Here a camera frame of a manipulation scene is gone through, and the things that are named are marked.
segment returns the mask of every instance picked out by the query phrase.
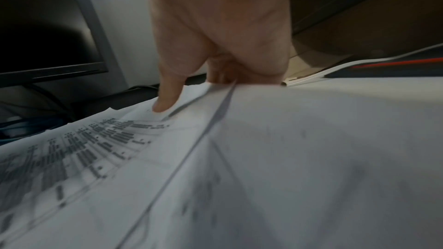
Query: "computer monitor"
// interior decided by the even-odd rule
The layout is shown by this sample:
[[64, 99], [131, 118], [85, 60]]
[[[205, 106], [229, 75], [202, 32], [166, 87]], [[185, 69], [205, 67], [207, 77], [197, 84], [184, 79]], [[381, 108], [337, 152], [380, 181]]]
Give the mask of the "computer monitor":
[[0, 0], [0, 87], [106, 71], [77, 0]]

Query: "paper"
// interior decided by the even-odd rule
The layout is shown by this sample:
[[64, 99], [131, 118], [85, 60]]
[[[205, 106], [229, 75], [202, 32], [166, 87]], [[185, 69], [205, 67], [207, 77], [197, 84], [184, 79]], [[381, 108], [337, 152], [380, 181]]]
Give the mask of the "paper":
[[442, 104], [208, 84], [153, 102], [1, 147], [1, 246], [443, 242]]

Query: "red stripe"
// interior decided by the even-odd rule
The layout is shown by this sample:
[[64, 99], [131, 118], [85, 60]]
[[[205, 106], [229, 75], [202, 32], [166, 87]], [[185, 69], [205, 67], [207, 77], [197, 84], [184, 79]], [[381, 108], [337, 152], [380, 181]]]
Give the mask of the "red stripe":
[[351, 68], [367, 68], [367, 67], [393, 66], [393, 65], [414, 65], [414, 64], [434, 63], [434, 62], [443, 62], [443, 58], [384, 62], [384, 63], [374, 63], [370, 65], [355, 65], [352, 66]]

